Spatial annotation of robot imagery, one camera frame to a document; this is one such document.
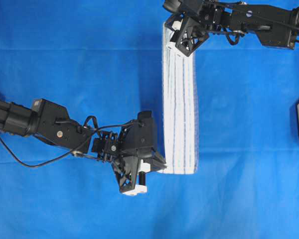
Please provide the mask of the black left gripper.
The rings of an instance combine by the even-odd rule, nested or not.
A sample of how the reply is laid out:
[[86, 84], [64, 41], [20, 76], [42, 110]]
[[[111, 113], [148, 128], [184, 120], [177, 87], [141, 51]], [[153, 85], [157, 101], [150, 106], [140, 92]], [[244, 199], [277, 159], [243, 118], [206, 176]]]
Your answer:
[[120, 193], [127, 196], [147, 193], [146, 174], [166, 169], [166, 160], [152, 137], [136, 139], [126, 131], [104, 131], [94, 139], [91, 151], [99, 161], [110, 163]]

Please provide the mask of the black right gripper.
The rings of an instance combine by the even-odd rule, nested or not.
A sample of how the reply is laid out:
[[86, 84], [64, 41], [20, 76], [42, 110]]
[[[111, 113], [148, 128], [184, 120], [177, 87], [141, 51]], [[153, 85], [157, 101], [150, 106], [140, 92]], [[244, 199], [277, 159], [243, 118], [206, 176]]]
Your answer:
[[210, 13], [202, 17], [173, 14], [164, 23], [173, 32], [170, 42], [185, 56], [190, 56], [210, 34], [228, 36], [229, 32], [220, 23], [220, 18]]

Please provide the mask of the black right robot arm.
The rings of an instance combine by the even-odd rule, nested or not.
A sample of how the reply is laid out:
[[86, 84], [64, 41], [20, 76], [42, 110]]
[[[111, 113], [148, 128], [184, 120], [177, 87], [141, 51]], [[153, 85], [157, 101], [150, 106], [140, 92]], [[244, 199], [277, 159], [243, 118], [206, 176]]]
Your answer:
[[218, 0], [166, 0], [171, 13], [165, 27], [173, 32], [171, 42], [189, 57], [209, 35], [224, 35], [237, 45], [248, 33], [261, 45], [293, 50], [299, 37], [299, 7], [287, 10], [267, 4], [220, 2]]

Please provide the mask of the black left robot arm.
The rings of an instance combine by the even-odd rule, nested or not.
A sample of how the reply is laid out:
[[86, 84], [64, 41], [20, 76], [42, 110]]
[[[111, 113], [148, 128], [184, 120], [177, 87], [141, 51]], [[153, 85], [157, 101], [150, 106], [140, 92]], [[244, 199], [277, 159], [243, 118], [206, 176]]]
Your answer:
[[111, 126], [98, 126], [94, 116], [79, 124], [65, 107], [46, 99], [34, 100], [31, 108], [0, 100], [0, 131], [33, 136], [66, 148], [75, 157], [110, 163], [119, 191], [128, 196], [146, 193], [146, 174], [166, 169], [166, 160], [157, 150], [157, 126], [150, 111], [138, 113], [115, 133]]

